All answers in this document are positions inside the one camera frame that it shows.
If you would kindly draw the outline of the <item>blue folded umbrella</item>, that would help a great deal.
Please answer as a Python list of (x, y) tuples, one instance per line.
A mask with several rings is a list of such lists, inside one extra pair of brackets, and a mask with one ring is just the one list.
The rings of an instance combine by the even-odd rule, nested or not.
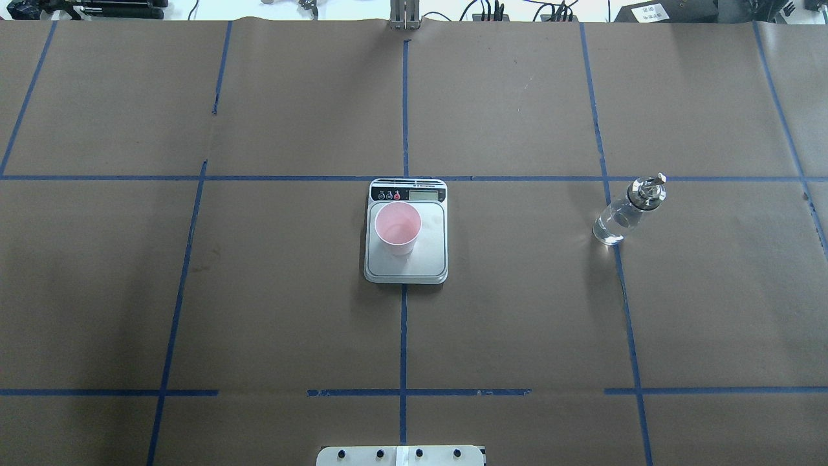
[(5, 3), (6, 11), (12, 20), (16, 21), (39, 21), (42, 16), (42, 8), (39, 1), (20, 0), (8, 1)]

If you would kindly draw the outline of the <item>aluminium frame post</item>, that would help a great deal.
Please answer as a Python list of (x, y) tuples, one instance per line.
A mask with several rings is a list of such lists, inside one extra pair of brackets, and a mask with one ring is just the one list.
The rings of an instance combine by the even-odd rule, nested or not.
[(419, 0), (390, 0), (389, 27), (391, 30), (417, 30), (422, 26)]

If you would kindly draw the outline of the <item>digital kitchen scale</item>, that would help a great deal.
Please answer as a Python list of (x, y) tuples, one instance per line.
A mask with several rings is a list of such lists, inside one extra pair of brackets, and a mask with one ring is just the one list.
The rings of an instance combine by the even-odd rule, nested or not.
[[(422, 230), (413, 251), (394, 256), (373, 227), (381, 206), (404, 201), (417, 207)], [(437, 178), (376, 178), (367, 193), (364, 276), (373, 283), (440, 284), (448, 277), (448, 187)]]

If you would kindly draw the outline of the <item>pink paper cup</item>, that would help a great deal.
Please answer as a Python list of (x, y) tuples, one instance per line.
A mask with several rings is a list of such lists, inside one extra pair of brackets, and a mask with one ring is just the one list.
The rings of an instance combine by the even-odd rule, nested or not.
[(394, 256), (410, 254), (421, 230), (422, 216), (411, 203), (386, 203), (376, 212), (373, 231)]

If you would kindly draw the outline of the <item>black box with label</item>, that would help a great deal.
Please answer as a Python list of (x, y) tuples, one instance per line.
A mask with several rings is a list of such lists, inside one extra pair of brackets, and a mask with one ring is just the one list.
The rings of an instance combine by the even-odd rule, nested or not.
[(716, 23), (718, 1), (642, 1), (621, 6), (613, 23)]

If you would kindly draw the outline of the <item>glass sauce bottle metal cap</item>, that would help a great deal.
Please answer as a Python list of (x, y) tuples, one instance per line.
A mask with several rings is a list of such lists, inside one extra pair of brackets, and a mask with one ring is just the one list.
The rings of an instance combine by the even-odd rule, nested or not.
[(666, 200), (666, 181), (662, 172), (639, 177), (627, 186), (621, 197), (611, 201), (593, 224), (597, 241), (612, 247), (624, 241), (646, 216)]

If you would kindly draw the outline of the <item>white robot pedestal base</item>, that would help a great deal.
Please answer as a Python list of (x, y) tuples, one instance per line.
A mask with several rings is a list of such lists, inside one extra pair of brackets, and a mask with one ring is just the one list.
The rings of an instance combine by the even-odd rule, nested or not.
[(485, 448), (475, 445), (329, 446), (316, 465), (486, 465)]

